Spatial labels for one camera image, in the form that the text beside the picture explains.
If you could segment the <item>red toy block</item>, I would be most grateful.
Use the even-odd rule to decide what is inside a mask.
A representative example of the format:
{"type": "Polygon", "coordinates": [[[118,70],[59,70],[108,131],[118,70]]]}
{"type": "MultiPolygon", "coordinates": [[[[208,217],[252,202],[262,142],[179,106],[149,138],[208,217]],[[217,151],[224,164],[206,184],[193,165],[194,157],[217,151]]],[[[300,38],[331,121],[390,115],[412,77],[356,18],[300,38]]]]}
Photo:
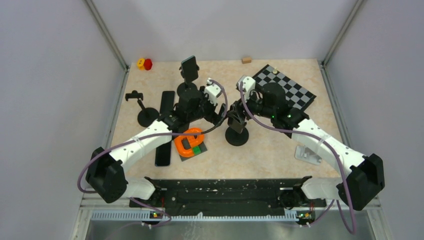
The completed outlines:
{"type": "Polygon", "coordinates": [[[151,69],[152,69],[152,67],[153,67],[153,62],[152,62],[152,60],[151,60],[150,58],[146,58],[146,59],[144,60],[144,63],[143,63],[143,68],[144,68],[146,71],[149,71],[149,70],[151,70],[151,69]]]}

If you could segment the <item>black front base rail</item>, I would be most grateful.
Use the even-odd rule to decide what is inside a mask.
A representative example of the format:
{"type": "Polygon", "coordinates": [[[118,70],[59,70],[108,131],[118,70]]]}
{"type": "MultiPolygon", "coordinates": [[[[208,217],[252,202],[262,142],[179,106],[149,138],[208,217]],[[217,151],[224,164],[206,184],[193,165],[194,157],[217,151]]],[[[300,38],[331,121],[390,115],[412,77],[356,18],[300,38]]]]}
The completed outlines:
{"type": "Polygon", "coordinates": [[[326,207],[307,199],[305,178],[282,179],[152,179],[156,191],[142,203],[163,207],[172,217],[282,216],[294,208],[326,207]]]}

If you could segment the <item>black phone stand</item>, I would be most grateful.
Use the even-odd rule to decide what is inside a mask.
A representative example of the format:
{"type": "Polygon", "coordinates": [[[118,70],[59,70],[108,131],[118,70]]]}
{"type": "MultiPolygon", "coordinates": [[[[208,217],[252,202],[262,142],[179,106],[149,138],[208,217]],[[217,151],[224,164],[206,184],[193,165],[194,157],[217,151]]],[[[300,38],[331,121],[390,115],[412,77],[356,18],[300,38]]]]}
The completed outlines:
{"type": "Polygon", "coordinates": [[[228,126],[225,131],[226,141],[235,147],[242,146],[246,144],[249,140],[249,131],[246,128],[246,124],[228,126]]]}
{"type": "Polygon", "coordinates": [[[181,94],[183,94],[186,90],[190,90],[190,89],[197,90],[198,88],[193,82],[189,82],[189,83],[183,82],[178,85],[176,93],[180,97],[181,94]]]}
{"type": "Polygon", "coordinates": [[[137,104],[140,106],[141,111],[137,115],[137,122],[142,127],[149,127],[154,120],[156,120],[160,113],[158,110],[156,110],[153,107],[145,107],[143,104],[144,95],[141,92],[138,92],[137,90],[133,90],[132,92],[125,94],[125,100],[128,101],[129,99],[136,99],[137,104]]]}

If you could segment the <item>black phone upper left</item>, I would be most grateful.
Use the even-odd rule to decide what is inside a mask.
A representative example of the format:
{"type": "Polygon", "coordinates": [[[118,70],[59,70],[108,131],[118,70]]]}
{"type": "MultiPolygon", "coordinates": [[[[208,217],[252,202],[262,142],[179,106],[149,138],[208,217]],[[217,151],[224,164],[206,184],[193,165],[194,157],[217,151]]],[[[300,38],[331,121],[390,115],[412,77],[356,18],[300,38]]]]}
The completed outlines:
{"type": "Polygon", "coordinates": [[[175,101],[175,94],[176,92],[173,90],[167,90],[163,91],[161,95],[161,102],[160,102],[160,108],[159,113],[161,115],[171,111],[174,106],[175,101]]]}

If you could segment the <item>small wooden block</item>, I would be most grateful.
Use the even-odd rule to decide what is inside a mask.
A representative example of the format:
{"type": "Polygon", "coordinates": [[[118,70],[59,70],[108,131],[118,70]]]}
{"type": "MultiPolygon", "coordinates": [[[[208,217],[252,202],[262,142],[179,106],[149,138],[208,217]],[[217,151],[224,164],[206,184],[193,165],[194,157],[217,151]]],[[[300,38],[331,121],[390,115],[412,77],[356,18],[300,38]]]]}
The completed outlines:
{"type": "Polygon", "coordinates": [[[241,59],[242,64],[250,64],[252,62],[252,58],[251,57],[243,57],[241,59]]]}

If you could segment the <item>black phone lower left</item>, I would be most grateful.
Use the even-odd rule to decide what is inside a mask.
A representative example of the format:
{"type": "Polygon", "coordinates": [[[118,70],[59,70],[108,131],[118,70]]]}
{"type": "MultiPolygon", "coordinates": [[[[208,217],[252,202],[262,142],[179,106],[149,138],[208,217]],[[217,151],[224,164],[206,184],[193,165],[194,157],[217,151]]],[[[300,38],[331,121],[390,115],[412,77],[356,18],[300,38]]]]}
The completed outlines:
{"type": "Polygon", "coordinates": [[[156,148],[155,161],[156,167],[167,167],[171,163],[171,142],[167,142],[156,148]]]}

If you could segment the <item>yellow toy block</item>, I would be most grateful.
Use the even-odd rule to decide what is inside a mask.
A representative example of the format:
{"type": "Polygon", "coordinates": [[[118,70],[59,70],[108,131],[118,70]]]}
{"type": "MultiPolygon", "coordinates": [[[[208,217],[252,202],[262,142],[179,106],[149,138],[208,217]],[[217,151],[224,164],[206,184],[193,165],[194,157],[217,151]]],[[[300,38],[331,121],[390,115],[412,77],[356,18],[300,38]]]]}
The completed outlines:
{"type": "Polygon", "coordinates": [[[145,70],[144,64],[145,64],[145,59],[144,58],[139,58],[138,61],[137,61],[137,68],[139,70],[142,70],[142,71],[145,70]]]}

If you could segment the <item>white plastic phone holder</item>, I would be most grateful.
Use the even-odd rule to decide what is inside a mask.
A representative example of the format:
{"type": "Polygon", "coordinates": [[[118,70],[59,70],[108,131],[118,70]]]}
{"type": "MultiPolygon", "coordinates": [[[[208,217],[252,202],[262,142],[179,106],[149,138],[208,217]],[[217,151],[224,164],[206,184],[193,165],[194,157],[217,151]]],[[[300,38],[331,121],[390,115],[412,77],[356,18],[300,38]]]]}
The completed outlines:
{"type": "Polygon", "coordinates": [[[319,166],[322,158],[306,146],[298,145],[295,149],[294,157],[297,160],[319,166]]]}

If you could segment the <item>black grey chessboard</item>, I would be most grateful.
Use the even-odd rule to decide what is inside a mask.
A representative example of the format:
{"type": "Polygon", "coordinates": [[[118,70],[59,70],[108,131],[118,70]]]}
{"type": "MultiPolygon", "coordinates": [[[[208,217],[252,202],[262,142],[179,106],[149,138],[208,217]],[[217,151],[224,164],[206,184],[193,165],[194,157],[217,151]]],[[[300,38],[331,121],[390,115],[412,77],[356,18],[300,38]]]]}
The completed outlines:
{"type": "Polygon", "coordinates": [[[260,86],[267,83],[279,84],[285,91],[288,104],[292,107],[305,111],[313,103],[317,96],[291,78],[287,77],[279,70],[277,74],[273,74],[273,69],[275,69],[273,66],[267,64],[252,78],[260,86]]]}

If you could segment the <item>grey building baseplate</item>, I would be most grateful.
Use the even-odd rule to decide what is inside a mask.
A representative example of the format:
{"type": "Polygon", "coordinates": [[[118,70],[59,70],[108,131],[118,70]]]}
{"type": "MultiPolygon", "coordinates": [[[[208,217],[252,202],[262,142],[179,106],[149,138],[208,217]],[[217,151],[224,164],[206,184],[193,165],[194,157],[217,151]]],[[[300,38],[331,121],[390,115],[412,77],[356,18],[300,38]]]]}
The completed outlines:
{"type": "MultiPolygon", "coordinates": [[[[192,147],[190,146],[190,144],[189,144],[189,142],[188,142],[188,140],[186,139],[186,138],[184,138],[182,141],[181,141],[181,144],[182,144],[182,150],[184,151],[184,152],[187,152],[188,150],[192,150],[192,147]]],[[[198,154],[198,155],[192,155],[192,156],[186,156],[186,155],[180,155],[179,154],[179,158],[180,158],[180,160],[182,161],[182,162],[184,162],[184,161],[186,161],[186,160],[188,160],[188,159],[191,159],[191,158],[195,158],[195,157],[197,157],[197,156],[199,156],[199,155],[201,155],[201,154],[204,154],[208,149],[207,149],[207,146],[205,145],[205,143],[204,142],[202,142],[201,144],[199,144],[198,145],[199,147],[200,147],[200,149],[201,149],[201,153],[200,154],[198,154]]]]}

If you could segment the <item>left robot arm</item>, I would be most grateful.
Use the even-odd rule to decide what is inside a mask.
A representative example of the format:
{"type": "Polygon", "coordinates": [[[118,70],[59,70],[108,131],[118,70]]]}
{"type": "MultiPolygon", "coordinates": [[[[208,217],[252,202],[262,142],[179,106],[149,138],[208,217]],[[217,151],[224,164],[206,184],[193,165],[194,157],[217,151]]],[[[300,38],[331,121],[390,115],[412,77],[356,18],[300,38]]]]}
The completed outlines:
{"type": "Polygon", "coordinates": [[[106,203],[138,198],[149,207],[156,206],[161,194],[154,184],[146,178],[126,178],[126,172],[151,151],[171,142],[173,137],[189,136],[187,129],[194,121],[205,119],[218,127],[225,118],[227,106],[223,103],[219,113],[215,110],[218,98],[225,95],[218,83],[184,90],[178,102],[143,131],[109,149],[97,148],[78,178],[84,178],[92,188],[89,193],[98,194],[106,203]]]}

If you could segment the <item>black phone with purple edge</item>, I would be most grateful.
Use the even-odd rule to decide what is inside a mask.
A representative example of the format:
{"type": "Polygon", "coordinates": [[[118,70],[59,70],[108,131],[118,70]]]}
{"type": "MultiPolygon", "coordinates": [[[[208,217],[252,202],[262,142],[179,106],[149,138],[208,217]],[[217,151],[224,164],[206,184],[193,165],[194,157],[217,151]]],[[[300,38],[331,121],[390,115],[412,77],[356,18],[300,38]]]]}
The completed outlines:
{"type": "Polygon", "coordinates": [[[230,110],[227,116],[228,126],[236,133],[241,134],[246,126],[246,116],[244,113],[237,110],[230,110]]]}

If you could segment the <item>green building brick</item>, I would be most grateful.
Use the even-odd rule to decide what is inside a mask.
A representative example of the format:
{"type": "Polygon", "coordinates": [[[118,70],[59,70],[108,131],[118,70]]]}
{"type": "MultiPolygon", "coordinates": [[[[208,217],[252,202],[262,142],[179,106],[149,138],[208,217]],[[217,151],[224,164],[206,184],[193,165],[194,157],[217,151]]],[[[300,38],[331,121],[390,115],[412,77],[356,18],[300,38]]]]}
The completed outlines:
{"type": "Polygon", "coordinates": [[[196,155],[201,154],[202,150],[199,146],[195,146],[195,147],[192,148],[192,152],[193,152],[193,155],[196,156],[196,155]]]}

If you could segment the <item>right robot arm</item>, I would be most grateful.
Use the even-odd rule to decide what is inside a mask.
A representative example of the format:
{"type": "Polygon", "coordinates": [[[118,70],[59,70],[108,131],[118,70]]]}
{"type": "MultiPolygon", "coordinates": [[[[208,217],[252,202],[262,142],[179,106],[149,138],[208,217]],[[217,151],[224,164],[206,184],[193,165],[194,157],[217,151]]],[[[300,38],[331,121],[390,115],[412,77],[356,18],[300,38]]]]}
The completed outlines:
{"type": "Polygon", "coordinates": [[[361,211],[385,187],[383,160],[375,153],[365,155],[346,146],[319,127],[304,111],[290,107],[282,100],[279,84],[263,87],[249,77],[236,83],[240,100],[236,105],[241,116],[237,118],[242,129],[247,120],[260,126],[284,133],[293,141],[303,144],[331,165],[339,177],[311,177],[293,192],[299,206],[307,206],[313,199],[344,202],[349,208],[361,211]]]}

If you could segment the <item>teal edged black phone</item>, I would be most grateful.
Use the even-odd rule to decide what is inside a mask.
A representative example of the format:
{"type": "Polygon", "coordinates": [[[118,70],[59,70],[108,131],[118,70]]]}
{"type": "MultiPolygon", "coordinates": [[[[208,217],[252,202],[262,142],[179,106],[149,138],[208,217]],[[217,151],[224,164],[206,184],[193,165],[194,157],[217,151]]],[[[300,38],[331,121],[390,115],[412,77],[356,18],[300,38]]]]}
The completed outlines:
{"type": "Polygon", "coordinates": [[[197,59],[194,55],[186,58],[180,64],[180,74],[186,84],[190,84],[199,77],[200,67],[197,64],[197,59]]]}

